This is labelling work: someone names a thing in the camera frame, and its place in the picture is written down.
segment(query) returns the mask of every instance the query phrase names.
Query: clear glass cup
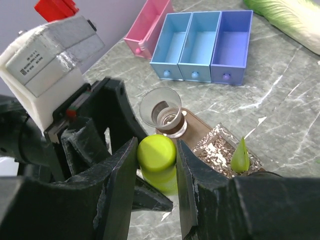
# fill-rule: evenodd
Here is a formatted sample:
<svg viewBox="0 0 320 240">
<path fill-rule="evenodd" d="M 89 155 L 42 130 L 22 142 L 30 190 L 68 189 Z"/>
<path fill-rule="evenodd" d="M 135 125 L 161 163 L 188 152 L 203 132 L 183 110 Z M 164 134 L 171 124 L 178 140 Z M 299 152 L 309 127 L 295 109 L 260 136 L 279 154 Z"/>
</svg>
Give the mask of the clear glass cup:
<svg viewBox="0 0 320 240">
<path fill-rule="evenodd" d="M 172 139 L 181 137 L 187 130 L 181 98 L 168 87 L 153 89 L 144 96 L 140 116 L 146 124 Z"/>
</svg>

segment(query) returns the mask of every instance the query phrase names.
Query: barcode label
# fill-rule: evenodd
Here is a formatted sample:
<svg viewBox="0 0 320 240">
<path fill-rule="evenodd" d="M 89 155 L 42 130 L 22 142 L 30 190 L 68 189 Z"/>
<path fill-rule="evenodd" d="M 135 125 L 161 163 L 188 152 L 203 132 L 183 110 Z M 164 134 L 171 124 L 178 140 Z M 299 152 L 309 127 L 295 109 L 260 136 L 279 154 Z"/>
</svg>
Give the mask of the barcode label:
<svg viewBox="0 0 320 240">
<path fill-rule="evenodd" d="M 30 73 L 33 69 L 36 68 L 36 66 L 43 60 L 44 58 L 40 55 L 40 53 L 37 50 L 34 50 L 27 56 L 25 59 L 26 64 L 24 67 L 20 70 L 20 73 L 23 76 L 26 76 L 28 73 Z"/>
</svg>

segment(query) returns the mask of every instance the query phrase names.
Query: drawer knob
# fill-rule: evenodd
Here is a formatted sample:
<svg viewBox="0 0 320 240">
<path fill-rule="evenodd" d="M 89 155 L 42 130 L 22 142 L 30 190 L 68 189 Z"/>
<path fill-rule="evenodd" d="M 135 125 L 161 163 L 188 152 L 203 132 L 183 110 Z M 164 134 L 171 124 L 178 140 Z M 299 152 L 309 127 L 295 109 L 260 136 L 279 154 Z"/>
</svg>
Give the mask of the drawer knob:
<svg viewBox="0 0 320 240">
<path fill-rule="evenodd" d="M 167 78 L 167 77 L 169 77 L 170 76 L 170 71 L 168 71 L 168 70 L 165 70 L 164 72 L 163 72 L 163 76 L 165 77 L 165 78 Z"/>
<path fill-rule="evenodd" d="M 191 77 L 192 77 L 193 79 L 197 79 L 197 78 L 199 77 L 199 73 L 196 72 L 196 71 L 194 71 L 194 72 L 191 74 Z"/>
<path fill-rule="evenodd" d="M 140 53 L 141 53 L 140 47 L 138 47 L 138 48 L 135 50 L 135 53 L 136 53 L 136 54 L 140 54 Z"/>
<path fill-rule="evenodd" d="M 225 73 L 225 74 L 223 74 L 223 80 L 224 81 L 228 81 L 228 80 L 230 80 L 230 78 L 231 78 L 231 75 L 230 74 L 227 74 L 227 73 Z"/>
</svg>

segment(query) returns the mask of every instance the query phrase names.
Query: aluminum foil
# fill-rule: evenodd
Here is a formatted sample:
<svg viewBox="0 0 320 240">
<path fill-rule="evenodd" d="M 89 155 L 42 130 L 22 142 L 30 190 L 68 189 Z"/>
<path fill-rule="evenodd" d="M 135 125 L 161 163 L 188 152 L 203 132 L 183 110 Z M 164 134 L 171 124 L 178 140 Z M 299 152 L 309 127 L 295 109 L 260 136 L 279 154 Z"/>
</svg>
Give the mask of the aluminum foil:
<svg viewBox="0 0 320 240">
<path fill-rule="evenodd" d="M 200 160 L 227 178 L 247 176 L 259 171 L 262 163 L 250 150 L 248 150 L 249 170 L 236 173 L 231 169 L 231 159 L 239 142 L 228 129 L 219 123 L 197 143 L 192 151 Z"/>
</svg>

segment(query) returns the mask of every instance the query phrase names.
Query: green vegetable toy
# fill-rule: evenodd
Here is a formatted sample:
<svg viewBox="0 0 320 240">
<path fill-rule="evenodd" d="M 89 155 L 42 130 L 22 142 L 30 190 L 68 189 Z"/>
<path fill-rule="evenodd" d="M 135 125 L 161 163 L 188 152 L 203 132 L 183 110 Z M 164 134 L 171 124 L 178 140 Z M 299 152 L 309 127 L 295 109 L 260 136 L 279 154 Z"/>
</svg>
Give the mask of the green vegetable toy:
<svg viewBox="0 0 320 240">
<path fill-rule="evenodd" d="M 256 14 L 265 17 L 312 52 L 320 55 L 320 6 L 312 0 L 243 0 Z"/>
<path fill-rule="evenodd" d="M 230 165 L 231 169 L 237 174 L 248 171 L 250 160 L 244 137 L 242 137 L 238 147 L 234 151 Z"/>
</svg>

